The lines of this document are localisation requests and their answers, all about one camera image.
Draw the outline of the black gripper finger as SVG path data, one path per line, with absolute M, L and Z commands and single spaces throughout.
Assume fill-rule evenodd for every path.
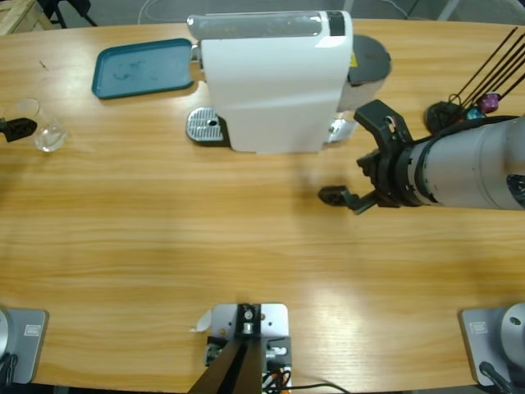
M 37 123 L 29 118 L 16 118 L 11 120 L 1 119 L 1 133 L 4 134 L 7 143 L 21 140 L 34 134 Z

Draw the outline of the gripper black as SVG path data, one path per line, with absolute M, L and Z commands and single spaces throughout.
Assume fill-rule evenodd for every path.
M 404 191 L 406 180 L 399 179 L 397 164 L 409 144 L 399 144 L 394 149 L 375 149 L 357 160 L 363 175 L 372 183 L 373 190 L 364 196 L 352 194 L 346 186 L 325 186 L 318 198 L 334 207 L 350 207 L 360 214 L 377 205 L 383 208 L 400 208 L 411 205 Z

